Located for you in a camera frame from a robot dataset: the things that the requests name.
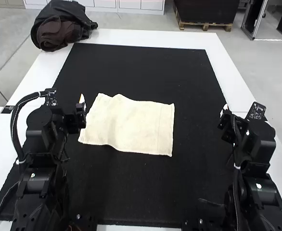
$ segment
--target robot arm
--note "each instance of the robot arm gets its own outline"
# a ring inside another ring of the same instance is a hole
[[[58,107],[56,89],[46,89],[40,95],[46,102],[27,118],[26,139],[31,148],[26,154],[16,138],[16,122],[12,126],[21,173],[12,231],[64,231],[69,224],[68,184],[62,163],[69,159],[65,151],[68,134],[85,128],[84,103],[77,103],[76,111],[66,115]],[[12,121],[20,108],[15,107]]]

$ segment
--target gray floor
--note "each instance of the gray floor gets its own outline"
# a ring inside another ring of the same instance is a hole
[[[16,49],[29,34],[30,26],[38,14],[38,11],[34,10],[5,9],[5,11],[0,11],[0,18],[8,12],[14,13],[14,17],[24,17],[26,20],[17,20],[15,26],[19,32],[13,33],[14,36],[10,36],[9,39],[5,38],[8,33],[0,31],[0,37],[2,37],[0,39],[0,67],[5,63],[9,54],[13,54],[14,48]],[[100,28],[179,31],[172,4],[169,1],[166,3],[163,16],[99,12],[88,12],[87,15],[90,19],[97,21]],[[282,141],[282,42],[250,41],[240,29],[242,19],[243,13],[238,13],[230,33],[220,27],[210,27],[208,32],[218,34],[256,100],[267,106],[267,118],[276,128]],[[264,23],[268,24],[272,18],[266,17],[265,20],[267,21]],[[4,30],[10,27],[5,20],[1,21],[3,23],[0,26]],[[202,30],[199,26],[195,26],[186,28],[181,33],[186,31],[201,32]],[[272,33],[264,31],[267,39],[275,39],[274,37],[278,35],[275,30]],[[7,98],[13,94],[38,54],[39,50],[30,39],[27,39],[1,69],[0,89]],[[5,100],[1,96],[0,105],[5,105]]]

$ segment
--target brown cloth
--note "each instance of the brown cloth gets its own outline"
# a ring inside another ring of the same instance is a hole
[[[97,27],[77,1],[51,0],[36,17],[31,38],[37,48],[56,51],[70,42],[88,39]]]
[[[82,28],[71,21],[61,22],[55,16],[43,22],[37,30],[37,41],[44,51],[56,51],[66,47],[68,43],[78,41]]]

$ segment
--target black rubber mat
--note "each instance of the black rubber mat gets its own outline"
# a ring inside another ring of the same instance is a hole
[[[90,212],[107,224],[180,227],[197,216],[198,198],[223,203],[231,147],[217,128],[225,99],[204,50],[77,43],[54,87],[67,112],[81,93],[87,110],[100,92],[175,104],[172,157],[85,145],[70,135],[65,168],[72,214]],[[17,180],[13,169],[0,201]],[[12,219],[13,210],[14,199],[0,219]]]

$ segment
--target towel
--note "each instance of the towel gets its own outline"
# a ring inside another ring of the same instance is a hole
[[[174,104],[99,93],[78,141],[123,152],[172,156]]]

